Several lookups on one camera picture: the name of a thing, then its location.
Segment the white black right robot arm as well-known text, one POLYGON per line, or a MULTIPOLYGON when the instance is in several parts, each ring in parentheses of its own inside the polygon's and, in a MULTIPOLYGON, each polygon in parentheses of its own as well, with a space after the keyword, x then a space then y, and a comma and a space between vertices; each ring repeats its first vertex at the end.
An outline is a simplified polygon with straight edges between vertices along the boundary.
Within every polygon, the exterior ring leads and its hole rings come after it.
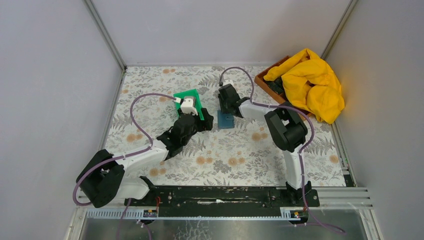
POLYGON ((305 177, 305 165, 299 156, 306 143, 308 128, 291 103, 286 101, 273 108, 252 103, 248 97, 241 98, 230 83, 218 89, 218 99, 223 113, 267 124, 271 139, 283 153, 288 194, 292 201, 301 200, 311 190, 311 183, 305 177))

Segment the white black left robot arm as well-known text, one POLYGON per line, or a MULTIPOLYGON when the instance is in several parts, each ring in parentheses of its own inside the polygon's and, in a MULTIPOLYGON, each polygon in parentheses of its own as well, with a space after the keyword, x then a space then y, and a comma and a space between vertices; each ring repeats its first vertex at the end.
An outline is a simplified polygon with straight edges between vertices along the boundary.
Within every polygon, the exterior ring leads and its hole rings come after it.
POLYGON ((114 156, 106 149, 99 150, 76 179, 73 192, 74 203, 77 190, 88 198, 87 205, 102 208, 114 199, 143 199, 150 191, 149 184, 137 172, 151 163, 169 160, 180 154, 196 133, 210 131, 214 117, 206 108, 202 115, 181 113, 173 126, 159 135, 150 145, 139 147, 130 153, 114 156))

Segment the green plastic bin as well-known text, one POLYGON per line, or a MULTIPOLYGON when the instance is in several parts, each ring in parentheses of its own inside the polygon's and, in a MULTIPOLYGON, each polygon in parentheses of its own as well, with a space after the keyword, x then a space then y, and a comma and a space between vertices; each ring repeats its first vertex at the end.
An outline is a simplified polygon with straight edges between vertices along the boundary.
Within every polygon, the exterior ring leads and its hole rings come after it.
POLYGON ((173 97, 176 99, 174 102, 179 115, 190 114, 204 120, 200 95, 196 89, 174 93, 173 97))

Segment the floral table mat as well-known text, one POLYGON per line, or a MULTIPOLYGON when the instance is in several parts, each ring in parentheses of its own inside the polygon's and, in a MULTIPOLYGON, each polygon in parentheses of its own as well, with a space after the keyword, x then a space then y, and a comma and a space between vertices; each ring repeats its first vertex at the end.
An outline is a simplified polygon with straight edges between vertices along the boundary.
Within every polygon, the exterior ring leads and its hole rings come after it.
MULTIPOLYGON (((177 119, 171 96, 197 90, 200 103, 212 116, 220 107, 220 74, 233 81, 241 97, 258 103, 275 101, 261 88, 251 87, 249 76, 261 66, 226 70, 223 66, 131 66, 126 70, 105 148, 111 153, 144 148, 149 138, 168 130, 177 119)), ((346 185, 332 127, 311 117, 315 135, 303 151, 305 173, 314 187, 346 185)), ((194 135, 172 159, 142 166, 137 173, 155 185, 284 186, 286 164, 265 122, 235 118, 234 127, 213 128, 194 135)))

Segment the brown wooden tray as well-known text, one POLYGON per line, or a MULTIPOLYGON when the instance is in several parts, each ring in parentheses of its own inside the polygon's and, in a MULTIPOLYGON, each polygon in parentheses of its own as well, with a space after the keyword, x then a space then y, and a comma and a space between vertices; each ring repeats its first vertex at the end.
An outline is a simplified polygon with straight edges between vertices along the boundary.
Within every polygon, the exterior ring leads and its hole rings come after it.
POLYGON ((279 104, 282 104, 282 103, 288 101, 287 96, 286 96, 286 92, 283 88, 282 77, 279 76, 274 81, 266 81, 266 80, 264 80, 264 76, 268 73, 268 71, 271 68, 278 67, 279 65, 284 63, 289 58, 290 58, 289 55, 283 57, 282 59, 280 59, 279 61, 277 61, 276 63, 274 63, 273 65, 271 65, 270 67, 266 68, 261 73, 256 75, 255 78, 254 78, 254 82, 261 89, 263 89, 269 96, 271 96, 275 101, 277 101, 279 104))

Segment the yellow cloth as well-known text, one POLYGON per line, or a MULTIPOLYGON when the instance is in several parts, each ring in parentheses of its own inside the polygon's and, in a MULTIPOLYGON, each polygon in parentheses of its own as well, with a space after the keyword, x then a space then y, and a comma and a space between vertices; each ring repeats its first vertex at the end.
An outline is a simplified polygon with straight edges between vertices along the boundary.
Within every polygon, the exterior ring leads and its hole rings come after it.
POLYGON ((263 76, 266 82, 281 78, 287 100, 315 115, 319 122, 333 124, 345 108, 342 85, 330 65, 305 48, 263 76))

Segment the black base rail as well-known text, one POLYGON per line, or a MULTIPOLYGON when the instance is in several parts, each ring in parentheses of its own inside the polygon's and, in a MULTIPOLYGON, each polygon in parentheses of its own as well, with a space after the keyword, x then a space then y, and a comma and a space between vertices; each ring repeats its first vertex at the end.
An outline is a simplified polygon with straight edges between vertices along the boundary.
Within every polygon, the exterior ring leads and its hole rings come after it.
POLYGON ((142 199, 125 199, 131 207, 153 207, 159 217, 279 217, 281 209, 320 206, 318 192, 274 186, 149 185, 142 199))

